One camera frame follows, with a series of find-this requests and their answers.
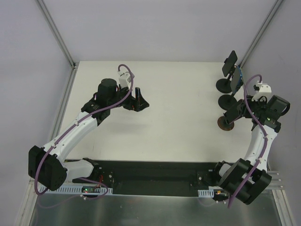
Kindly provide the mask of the black phone with red case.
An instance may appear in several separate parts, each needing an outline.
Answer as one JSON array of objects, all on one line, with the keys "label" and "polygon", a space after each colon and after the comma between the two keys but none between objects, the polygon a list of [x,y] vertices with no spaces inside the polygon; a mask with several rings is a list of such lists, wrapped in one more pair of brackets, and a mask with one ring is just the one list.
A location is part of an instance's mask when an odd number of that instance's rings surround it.
[{"label": "black phone with red case", "polygon": [[242,104],[241,100],[236,102],[233,106],[230,107],[229,110],[227,110],[223,114],[227,124],[231,124],[241,117],[241,104]]}]

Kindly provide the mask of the black clamp phone stand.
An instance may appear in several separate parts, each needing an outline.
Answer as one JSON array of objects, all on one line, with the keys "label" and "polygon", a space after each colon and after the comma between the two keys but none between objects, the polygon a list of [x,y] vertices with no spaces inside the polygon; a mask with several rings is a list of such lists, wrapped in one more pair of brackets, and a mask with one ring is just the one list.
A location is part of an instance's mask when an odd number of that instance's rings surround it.
[{"label": "black clamp phone stand", "polygon": [[234,98],[234,95],[235,94],[231,93],[231,95],[224,94],[220,96],[218,99],[219,107],[223,110],[228,110],[232,105],[234,105],[237,102],[237,100]]}]

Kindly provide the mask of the brown base phone stand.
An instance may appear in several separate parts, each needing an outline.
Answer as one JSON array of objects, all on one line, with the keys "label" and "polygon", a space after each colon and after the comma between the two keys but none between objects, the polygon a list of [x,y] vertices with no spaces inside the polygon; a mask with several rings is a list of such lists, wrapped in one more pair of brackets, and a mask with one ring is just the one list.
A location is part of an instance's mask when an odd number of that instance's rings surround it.
[{"label": "brown base phone stand", "polygon": [[232,123],[228,124],[226,122],[226,118],[224,116],[221,116],[218,118],[217,124],[218,124],[218,127],[224,131],[230,131],[234,128],[234,123],[232,122]]}]

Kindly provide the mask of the black round base phone stand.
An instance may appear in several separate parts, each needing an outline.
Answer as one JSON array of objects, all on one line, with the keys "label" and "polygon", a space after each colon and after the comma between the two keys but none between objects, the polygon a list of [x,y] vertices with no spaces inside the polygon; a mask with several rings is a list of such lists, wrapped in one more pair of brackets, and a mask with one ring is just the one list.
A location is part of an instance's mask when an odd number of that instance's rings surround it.
[{"label": "black round base phone stand", "polygon": [[223,94],[228,94],[231,92],[231,87],[230,87],[230,79],[233,75],[235,71],[235,66],[233,68],[233,71],[231,71],[231,73],[223,78],[223,79],[219,79],[217,82],[216,82],[216,88],[219,92],[223,93]]}]

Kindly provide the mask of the blue edged black phone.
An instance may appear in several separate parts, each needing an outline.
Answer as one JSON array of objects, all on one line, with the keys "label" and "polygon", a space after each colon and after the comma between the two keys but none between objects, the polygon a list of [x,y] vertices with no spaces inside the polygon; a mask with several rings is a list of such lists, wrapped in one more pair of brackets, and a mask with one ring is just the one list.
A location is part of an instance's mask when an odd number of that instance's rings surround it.
[{"label": "blue edged black phone", "polygon": [[230,83],[232,93],[235,94],[240,89],[242,84],[243,84],[243,82],[242,82],[241,69],[240,69],[239,66],[237,66],[235,68],[235,71],[233,73],[232,80],[231,80],[231,83]]}]

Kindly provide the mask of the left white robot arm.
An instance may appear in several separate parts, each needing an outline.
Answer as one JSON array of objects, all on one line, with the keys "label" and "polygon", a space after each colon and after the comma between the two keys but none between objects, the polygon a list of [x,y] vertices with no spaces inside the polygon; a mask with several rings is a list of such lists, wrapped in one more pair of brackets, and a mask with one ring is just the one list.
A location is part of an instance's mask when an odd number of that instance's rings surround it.
[{"label": "left white robot arm", "polygon": [[135,88],[132,96],[134,78],[128,73],[114,79],[103,79],[98,91],[84,104],[80,113],[61,134],[42,147],[33,146],[29,150],[28,174],[34,181],[35,192],[38,195],[44,191],[38,190],[41,184],[45,190],[55,191],[65,181],[84,178],[89,183],[97,183],[100,176],[100,166],[89,158],[66,162],[71,150],[89,132],[96,129],[111,113],[112,108],[140,112],[149,107],[142,97],[140,88]]}]

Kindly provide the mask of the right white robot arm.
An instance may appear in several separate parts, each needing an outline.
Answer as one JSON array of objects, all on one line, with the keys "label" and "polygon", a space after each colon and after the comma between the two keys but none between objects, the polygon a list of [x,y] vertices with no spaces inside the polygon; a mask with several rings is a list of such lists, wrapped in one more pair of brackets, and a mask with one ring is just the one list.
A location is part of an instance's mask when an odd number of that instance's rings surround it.
[{"label": "right white robot arm", "polygon": [[251,142],[244,158],[234,164],[218,162],[212,172],[212,199],[216,202],[228,201],[232,204],[235,198],[244,204],[251,204],[271,183],[272,177],[267,173],[267,158],[272,142],[277,137],[281,123],[278,119],[288,113],[290,103],[273,95],[253,101],[248,95],[237,101],[218,119],[218,126],[223,130],[234,128],[234,122],[240,118],[250,118]]}]

